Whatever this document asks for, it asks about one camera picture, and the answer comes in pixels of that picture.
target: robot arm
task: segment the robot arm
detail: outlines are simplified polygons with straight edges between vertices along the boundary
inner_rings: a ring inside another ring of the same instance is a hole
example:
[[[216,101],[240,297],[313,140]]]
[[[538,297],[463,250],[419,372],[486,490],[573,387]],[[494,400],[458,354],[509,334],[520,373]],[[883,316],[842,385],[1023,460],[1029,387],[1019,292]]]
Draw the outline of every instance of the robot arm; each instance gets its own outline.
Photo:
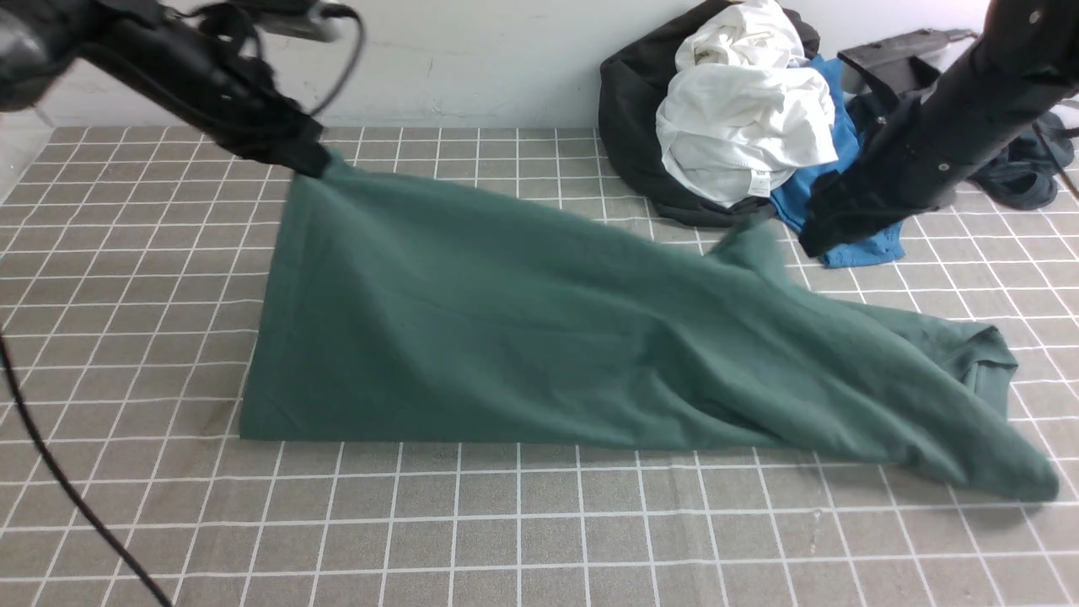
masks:
[[[251,17],[274,13],[259,4],[207,6],[192,27],[155,0],[0,0],[0,111],[37,104],[84,58],[236,155],[319,176],[329,162],[318,143],[323,127],[277,92]],[[318,38],[283,27],[312,23],[312,2],[293,4],[298,12],[277,15],[277,29]],[[340,5],[327,16],[358,20]],[[252,39],[258,55],[241,56]]]
[[[1079,88],[1079,2],[993,0],[981,38],[887,119],[843,175],[814,184],[800,240],[818,257],[935,210],[1041,114]]]

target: crumpled cloth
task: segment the crumpled cloth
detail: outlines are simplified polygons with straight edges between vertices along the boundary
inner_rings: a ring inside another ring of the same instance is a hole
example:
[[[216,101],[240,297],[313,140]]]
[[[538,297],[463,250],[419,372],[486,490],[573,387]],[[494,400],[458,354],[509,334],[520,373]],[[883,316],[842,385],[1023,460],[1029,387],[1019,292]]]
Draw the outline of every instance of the crumpled cloth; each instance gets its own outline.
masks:
[[[725,207],[768,196],[804,166],[835,162],[835,106],[775,0],[724,9],[675,53],[656,112],[664,166]]]

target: t-shirt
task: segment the t-shirt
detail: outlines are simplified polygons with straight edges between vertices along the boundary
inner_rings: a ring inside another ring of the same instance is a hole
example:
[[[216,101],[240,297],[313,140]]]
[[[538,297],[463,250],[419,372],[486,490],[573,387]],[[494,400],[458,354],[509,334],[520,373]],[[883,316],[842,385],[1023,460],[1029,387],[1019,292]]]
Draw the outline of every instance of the t-shirt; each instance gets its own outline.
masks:
[[[996,329],[811,292],[761,219],[698,256],[336,156],[277,237],[244,439],[788,447],[1057,494]]]

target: black cable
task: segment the black cable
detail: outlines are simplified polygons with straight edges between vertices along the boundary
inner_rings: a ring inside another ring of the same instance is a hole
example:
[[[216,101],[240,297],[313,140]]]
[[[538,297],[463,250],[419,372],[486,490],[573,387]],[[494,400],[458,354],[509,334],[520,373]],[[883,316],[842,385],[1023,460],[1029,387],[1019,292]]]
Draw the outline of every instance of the black cable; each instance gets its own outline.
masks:
[[[153,594],[153,597],[158,599],[158,603],[162,607],[173,607],[172,602],[165,596],[165,593],[161,590],[161,587],[153,581],[150,574],[139,565],[138,561],[132,556],[132,553],[127,552],[124,544],[112,535],[112,532],[105,526],[104,523],[94,514],[94,511],[86,506],[86,502],[82,500],[79,492],[71,486],[71,481],[68,480],[64,471],[60,470],[59,465],[56,464],[56,459],[53,458],[53,454],[49,451],[45,445],[44,440],[41,439],[41,431],[38,430],[38,426],[33,423],[33,418],[30,416],[30,410],[26,405],[26,399],[23,398],[23,390],[19,388],[18,378],[15,376],[15,365],[12,363],[11,355],[8,353],[8,345],[4,343],[3,333],[0,332],[0,360],[3,363],[3,374],[4,378],[8,381],[8,390],[11,391],[12,399],[15,400],[15,411],[18,412],[18,416],[23,419],[23,426],[26,427],[26,433],[30,436],[30,440],[33,441],[33,446],[38,449],[38,453],[41,454],[41,459],[44,460],[45,467],[49,468],[49,472],[52,473],[56,482],[59,483],[60,488],[67,494],[68,498],[74,502],[74,507],[79,510],[79,513],[83,515],[86,521],[90,521],[94,530],[105,539],[106,542],[112,550],[120,555],[124,564],[135,571],[138,579],[142,584]]]
[[[247,37],[255,40],[255,56],[258,57],[260,61],[264,60],[265,53],[262,47],[262,37],[259,36],[259,30],[255,27],[255,19],[251,18],[251,14],[245,11],[243,8],[236,4],[226,2],[220,4],[206,4],[205,6],[199,6],[197,9],[195,9],[190,13],[181,13],[179,11],[176,11],[175,9],[173,10],[176,11],[176,14],[178,16],[186,19],[192,19],[195,17],[205,16],[206,13],[215,9],[218,9],[219,6],[229,6],[230,9],[233,10],[233,12],[240,15],[240,18],[243,19],[244,22],[244,29],[247,30]]]
[[[1049,160],[1053,163],[1053,167],[1061,174],[1061,179],[1064,180],[1065,187],[1067,187],[1068,191],[1071,192],[1071,195],[1076,196],[1076,199],[1079,201],[1079,188],[1076,188],[1075,181],[1071,180],[1071,177],[1068,177],[1067,171],[1064,170],[1064,166],[1062,166],[1061,162],[1056,160],[1056,155],[1053,154],[1053,149],[1049,147],[1049,141],[1046,140],[1046,136],[1041,132],[1041,125],[1035,122],[1032,126],[1034,127],[1035,136],[1037,136],[1038,141],[1041,142],[1041,147],[1046,148],[1046,154],[1049,155]],[[1077,129],[1065,128],[1061,133],[1066,135],[1074,130]]]
[[[349,82],[352,77],[352,72],[356,71],[356,65],[359,64],[359,57],[364,54],[364,45],[367,43],[367,28],[364,26],[364,17],[359,16],[352,6],[346,6],[344,4],[332,4],[323,9],[322,15],[326,18],[331,19],[353,19],[356,22],[356,45],[352,50],[352,57],[349,59],[349,65],[345,66],[344,72],[341,78],[338,79],[337,84],[330,89],[323,102],[311,110],[311,116],[314,118],[322,113],[337,99],[341,91],[344,89],[344,85]]]
[[[1079,127],[1053,128],[1052,126],[1040,126],[1042,134],[1056,137],[1058,139],[1075,139],[1079,137]]]
[[[117,53],[115,51],[105,46],[97,46],[95,49],[95,52],[98,55],[108,55],[109,58],[111,58],[117,64],[124,64],[125,67],[131,72],[137,73],[141,78],[142,84],[152,87],[159,95],[168,99],[170,104],[182,107],[183,111],[197,115],[200,122],[208,124],[213,127],[224,128],[228,130],[232,130],[233,133],[244,133],[252,137],[272,138],[272,137],[284,136],[286,133],[288,133],[289,128],[292,126],[295,122],[295,121],[286,122],[284,124],[279,124],[276,126],[245,126],[245,125],[237,125],[233,122],[226,122],[223,120],[218,120],[217,118],[214,118],[213,115],[200,110],[199,108],[188,105],[187,102],[177,98],[176,95],[172,94],[167,88],[165,88],[161,84],[158,84],[156,80],[154,80],[145,71],[136,67],[131,61],[128,61],[120,53]]]

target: white wall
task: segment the white wall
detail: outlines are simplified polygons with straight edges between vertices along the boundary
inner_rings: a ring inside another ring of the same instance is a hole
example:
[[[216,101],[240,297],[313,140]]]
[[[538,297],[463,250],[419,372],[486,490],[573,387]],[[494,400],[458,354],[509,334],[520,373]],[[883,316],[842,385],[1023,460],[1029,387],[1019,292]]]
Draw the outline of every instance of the white wall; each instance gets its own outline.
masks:
[[[600,61],[695,0],[347,0],[370,43],[327,124],[591,126]],[[199,0],[173,0],[181,10]],[[835,52],[921,27],[981,30],[988,0],[783,0]],[[352,35],[330,45],[268,37],[282,88],[330,86]],[[58,125],[165,124],[170,115],[80,65],[43,106]]]
[[[52,126],[33,110],[0,114],[0,204],[49,141]]]

